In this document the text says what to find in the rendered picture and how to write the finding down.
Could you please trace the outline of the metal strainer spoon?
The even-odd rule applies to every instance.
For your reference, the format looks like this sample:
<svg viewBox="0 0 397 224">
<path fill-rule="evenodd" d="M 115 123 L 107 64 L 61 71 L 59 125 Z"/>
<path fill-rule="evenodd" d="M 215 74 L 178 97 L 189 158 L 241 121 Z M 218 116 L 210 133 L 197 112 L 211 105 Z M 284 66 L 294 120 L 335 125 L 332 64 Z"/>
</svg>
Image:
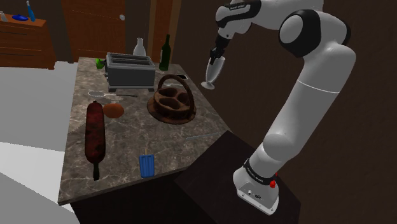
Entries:
<svg viewBox="0 0 397 224">
<path fill-rule="evenodd" d="M 96 99 L 100 99 L 100 98 L 110 96 L 110 95 L 112 95 L 112 96 L 126 96 L 126 94 L 109 94 L 109 93 L 104 93 L 101 91 L 89 91 L 88 94 L 89 94 L 89 96 L 94 97 Z"/>
</svg>

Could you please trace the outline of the dark robot stand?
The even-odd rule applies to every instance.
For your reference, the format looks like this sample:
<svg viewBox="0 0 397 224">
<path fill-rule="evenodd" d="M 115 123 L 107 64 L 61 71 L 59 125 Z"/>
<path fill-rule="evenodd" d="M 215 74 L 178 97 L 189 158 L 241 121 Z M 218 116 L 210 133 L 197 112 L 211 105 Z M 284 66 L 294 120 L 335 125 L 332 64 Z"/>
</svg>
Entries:
<svg viewBox="0 0 397 224">
<path fill-rule="evenodd" d="M 216 224 L 298 224 L 300 201 L 281 178 L 279 205 L 268 216 L 242 200 L 232 176 L 254 148 L 226 131 L 175 182 Z"/>
</svg>

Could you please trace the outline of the dark red salami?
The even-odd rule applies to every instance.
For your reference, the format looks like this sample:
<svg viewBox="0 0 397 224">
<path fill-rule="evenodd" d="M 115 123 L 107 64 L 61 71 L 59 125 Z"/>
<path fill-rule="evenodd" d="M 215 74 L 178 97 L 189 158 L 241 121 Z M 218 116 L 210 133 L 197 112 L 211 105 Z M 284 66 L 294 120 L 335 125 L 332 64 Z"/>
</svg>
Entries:
<svg viewBox="0 0 397 224">
<path fill-rule="evenodd" d="M 104 127 L 104 112 L 102 105 L 97 101 L 87 107 L 85 125 L 85 156 L 93 164 L 93 179 L 99 180 L 99 163 L 106 155 L 106 136 Z"/>
</svg>

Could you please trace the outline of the orange round fruit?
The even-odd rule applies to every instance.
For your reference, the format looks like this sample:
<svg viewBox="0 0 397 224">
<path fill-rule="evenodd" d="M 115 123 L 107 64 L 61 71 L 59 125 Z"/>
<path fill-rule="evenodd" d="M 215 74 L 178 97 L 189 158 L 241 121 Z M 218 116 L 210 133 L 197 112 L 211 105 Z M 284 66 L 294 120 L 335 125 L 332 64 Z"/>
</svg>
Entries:
<svg viewBox="0 0 397 224">
<path fill-rule="evenodd" d="M 110 103 L 103 106 L 103 112 L 108 118 L 119 118 L 124 114 L 124 108 L 121 104 Z"/>
</svg>

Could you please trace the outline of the brown wicker basket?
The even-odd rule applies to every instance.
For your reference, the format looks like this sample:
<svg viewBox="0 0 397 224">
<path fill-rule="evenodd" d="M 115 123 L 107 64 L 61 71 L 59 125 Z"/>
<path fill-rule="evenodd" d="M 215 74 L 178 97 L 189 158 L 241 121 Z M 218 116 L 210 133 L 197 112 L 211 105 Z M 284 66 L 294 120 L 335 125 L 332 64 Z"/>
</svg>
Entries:
<svg viewBox="0 0 397 224">
<path fill-rule="evenodd" d="M 167 80 L 178 81 L 184 89 L 163 87 Z M 157 91 L 147 102 L 147 110 L 153 118 L 172 125 L 188 123 L 196 115 L 195 101 L 190 87 L 175 74 L 167 74 L 160 79 Z"/>
</svg>

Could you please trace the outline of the dark kitchen counter cabinet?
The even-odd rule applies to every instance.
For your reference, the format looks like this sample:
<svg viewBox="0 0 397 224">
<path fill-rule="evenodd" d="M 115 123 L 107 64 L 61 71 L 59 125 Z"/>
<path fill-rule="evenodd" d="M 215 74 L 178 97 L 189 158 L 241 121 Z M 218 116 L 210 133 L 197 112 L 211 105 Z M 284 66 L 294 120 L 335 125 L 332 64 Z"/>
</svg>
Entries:
<svg viewBox="0 0 397 224">
<path fill-rule="evenodd" d="M 80 224 L 217 224 L 174 182 L 175 172 L 73 202 Z"/>
</svg>

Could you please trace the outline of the brown wooden dresser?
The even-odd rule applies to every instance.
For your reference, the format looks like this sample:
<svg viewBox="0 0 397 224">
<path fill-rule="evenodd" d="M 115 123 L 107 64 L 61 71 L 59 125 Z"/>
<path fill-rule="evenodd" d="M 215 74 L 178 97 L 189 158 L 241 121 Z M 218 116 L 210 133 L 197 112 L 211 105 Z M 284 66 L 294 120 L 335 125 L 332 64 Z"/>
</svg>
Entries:
<svg viewBox="0 0 397 224">
<path fill-rule="evenodd" d="M 53 70 L 57 61 L 46 20 L 38 19 L 26 1 L 27 17 L 0 11 L 0 67 Z"/>
</svg>

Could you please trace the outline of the clear glass carafe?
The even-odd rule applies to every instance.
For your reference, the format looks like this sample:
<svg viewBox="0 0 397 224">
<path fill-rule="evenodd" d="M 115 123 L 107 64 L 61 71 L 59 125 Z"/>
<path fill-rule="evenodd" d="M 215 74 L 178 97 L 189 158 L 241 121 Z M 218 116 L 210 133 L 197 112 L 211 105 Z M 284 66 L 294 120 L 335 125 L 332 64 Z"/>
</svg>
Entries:
<svg viewBox="0 0 397 224">
<path fill-rule="evenodd" d="M 146 56 L 146 49 L 143 43 L 144 43 L 143 38 L 137 38 L 137 44 L 134 47 L 133 55 L 142 56 L 142 57 Z"/>
</svg>

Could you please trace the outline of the brown wooden door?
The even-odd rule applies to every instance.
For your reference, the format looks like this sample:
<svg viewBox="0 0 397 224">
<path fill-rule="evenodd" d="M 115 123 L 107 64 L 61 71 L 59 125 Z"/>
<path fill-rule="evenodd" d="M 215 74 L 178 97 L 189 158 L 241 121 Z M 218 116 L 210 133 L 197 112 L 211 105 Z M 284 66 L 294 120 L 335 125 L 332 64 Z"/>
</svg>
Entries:
<svg viewBox="0 0 397 224">
<path fill-rule="evenodd" d="M 125 52 L 125 0 L 61 0 L 73 61 Z"/>
</svg>

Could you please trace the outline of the clear stemmed glass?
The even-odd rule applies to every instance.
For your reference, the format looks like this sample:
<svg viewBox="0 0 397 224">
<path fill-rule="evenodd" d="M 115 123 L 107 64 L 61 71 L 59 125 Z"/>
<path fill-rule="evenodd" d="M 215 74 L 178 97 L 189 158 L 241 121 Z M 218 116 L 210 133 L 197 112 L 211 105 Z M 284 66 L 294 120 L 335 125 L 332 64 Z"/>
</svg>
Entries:
<svg viewBox="0 0 397 224">
<path fill-rule="evenodd" d="M 224 56 L 221 56 L 220 58 L 215 58 L 213 61 L 212 59 L 209 59 L 206 68 L 205 81 L 201 83 L 201 85 L 204 88 L 208 90 L 215 89 L 214 82 L 218 78 L 221 70 L 223 69 L 224 63 L 225 63 Z"/>
</svg>

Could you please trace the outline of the blue ice pop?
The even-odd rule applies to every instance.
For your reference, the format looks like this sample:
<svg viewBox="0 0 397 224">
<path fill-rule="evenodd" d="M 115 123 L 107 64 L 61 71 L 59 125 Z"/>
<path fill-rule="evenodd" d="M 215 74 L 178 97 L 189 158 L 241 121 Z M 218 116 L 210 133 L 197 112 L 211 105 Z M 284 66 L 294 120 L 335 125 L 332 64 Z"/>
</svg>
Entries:
<svg viewBox="0 0 397 224">
<path fill-rule="evenodd" d="M 150 178 L 155 175 L 154 155 L 145 149 L 144 154 L 139 156 L 139 169 L 142 178 Z"/>
</svg>

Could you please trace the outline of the grey toaster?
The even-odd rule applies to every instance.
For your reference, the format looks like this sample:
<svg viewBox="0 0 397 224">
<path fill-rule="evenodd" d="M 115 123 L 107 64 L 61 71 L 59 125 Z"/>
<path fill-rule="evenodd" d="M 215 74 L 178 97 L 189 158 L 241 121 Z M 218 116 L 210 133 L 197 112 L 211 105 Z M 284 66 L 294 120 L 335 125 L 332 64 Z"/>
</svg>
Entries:
<svg viewBox="0 0 397 224">
<path fill-rule="evenodd" d="M 156 69 L 149 56 L 108 52 L 105 72 L 109 92 L 116 92 L 118 89 L 154 91 Z"/>
</svg>

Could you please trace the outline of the dark green wine bottle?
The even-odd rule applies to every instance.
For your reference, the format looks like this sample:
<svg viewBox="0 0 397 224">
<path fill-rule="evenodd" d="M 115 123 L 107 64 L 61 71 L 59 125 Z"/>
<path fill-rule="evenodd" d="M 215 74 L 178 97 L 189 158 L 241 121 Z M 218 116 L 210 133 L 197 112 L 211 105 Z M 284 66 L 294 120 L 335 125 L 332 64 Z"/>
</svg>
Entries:
<svg viewBox="0 0 397 224">
<path fill-rule="evenodd" d="M 159 70 L 167 71 L 169 68 L 169 61 L 171 56 L 171 47 L 169 44 L 170 35 L 166 35 L 166 40 L 161 48 Z"/>
</svg>

